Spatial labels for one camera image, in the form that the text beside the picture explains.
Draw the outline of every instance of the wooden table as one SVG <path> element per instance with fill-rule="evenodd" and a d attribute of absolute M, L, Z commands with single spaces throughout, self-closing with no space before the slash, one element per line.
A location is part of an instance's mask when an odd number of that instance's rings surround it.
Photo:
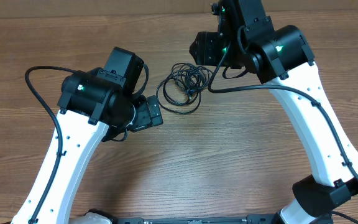
<path fill-rule="evenodd" d="M 328 98 L 358 150 L 358 11 L 270 15 L 276 29 L 293 24 L 305 33 Z M 24 82 L 26 69 L 90 70 L 102 67 L 119 46 L 149 65 L 145 95 L 154 95 L 174 63 L 194 63 L 188 48 L 197 32 L 216 27 L 210 14 L 0 20 L 0 223 L 20 209 L 52 137 L 50 118 Z M 67 75 L 46 71 L 31 76 L 54 111 Z M 215 86 L 256 83 L 255 75 L 234 82 L 219 77 Z M 293 200 L 292 184 L 311 173 L 298 136 L 267 91 L 204 91 L 197 112 L 162 113 L 163 126 L 97 148 L 73 217 L 90 208 L 145 218 L 275 213 Z M 338 210 L 358 219 L 358 196 Z"/>

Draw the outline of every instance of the wooden tabletop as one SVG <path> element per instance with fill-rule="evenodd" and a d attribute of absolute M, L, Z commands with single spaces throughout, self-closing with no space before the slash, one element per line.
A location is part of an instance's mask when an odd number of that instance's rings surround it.
<path fill-rule="evenodd" d="M 358 150 L 358 11 L 269 14 L 276 29 L 293 24 L 304 32 L 327 96 Z M 25 84 L 29 67 L 91 70 L 119 46 L 148 64 L 145 95 L 154 95 L 174 63 L 194 63 L 188 48 L 197 32 L 216 28 L 210 14 L 0 20 L 0 223 L 11 220 L 27 197 L 53 132 Z M 31 76 L 54 111 L 67 75 Z M 218 77 L 214 85 L 250 84 L 258 84 L 255 75 L 235 81 Z M 267 91 L 204 91 L 197 112 L 162 114 L 162 126 L 99 145 L 75 197 L 73 217 L 90 208 L 144 218 L 275 213 L 293 200 L 292 185 L 311 174 L 298 136 Z M 358 219 L 358 196 L 338 211 Z"/>

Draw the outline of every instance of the tangled cable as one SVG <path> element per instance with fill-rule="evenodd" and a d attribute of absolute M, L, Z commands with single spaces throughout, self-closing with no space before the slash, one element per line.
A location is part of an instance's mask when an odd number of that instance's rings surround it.
<path fill-rule="evenodd" d="M 204 66 L 195 66 L 190 63 L 177 63 L 172 66 L 171 74 L 164 79 L 157 87 L 157 100 L 159 105 L 167 111 L 171 111 L 177 114 L 190 114 L 198 109 L 201 103 L 201 92 L 208 86 L 209 77 L 213 72 L 207 69 Z M 187 95 L 187 100 L 185 102 L 178 102 L 172 99 L 167 93 L 166 85 L 167 83 L 173 80 L 179 89 Z M 196 101 L 198 98 L 198 104 L 192 110 L 182 112 L 169 109 L 163 106 L 158 98 L 158 92 L 162 88 L 162 93 L 164 98 L 168 103 L 174 106 L 188 106 Z"/>

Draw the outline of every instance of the wood grain surface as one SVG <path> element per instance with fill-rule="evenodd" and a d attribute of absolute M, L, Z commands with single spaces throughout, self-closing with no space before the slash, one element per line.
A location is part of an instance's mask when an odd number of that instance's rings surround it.
<path fill-rule="evenodd" d="M 276 29 L 293 24 L 305 33 L 328 98 L 358 150 L 358 11 L 270 15 Z M 87 71 L 102 67 L 119 46 L 146 61 L 145 95 L 154 95 L 174 63 L 193 63 L 188 48 L 197 32 L 216 27 L 209 14 L 0 19 L 0 223 L 20 209 L 52 137 L 52 121 L 24 81 L 29 67 Z M 67 75 L 31 75 L 54 111 Z M 143 81 L 141 75 L 138 86 Z M 236 81 L 219 77 L 214 85 L 256 83 L 256 76 L 248 75 Z M 173 85 L 168 90 L 176 91 Z M 130 133 L 123 143 L 100 144 L 71 215 L 98 208 L 119 217 L 221 217 L 275 213 L 290 203 L 292 184 L 311 171 L 275 98 L 263 90 L 202 96 L 191 115 L 162 111 L 163 126 Z M 338 211 L 358 219 L 358 196 Z"/>
<path fill-rule="evenodd" d="M 211 12 L 218 0 L 0 0 L 0 18 Z M 262 0 L 266 11 L 358 9 L 358 0 Z"/>

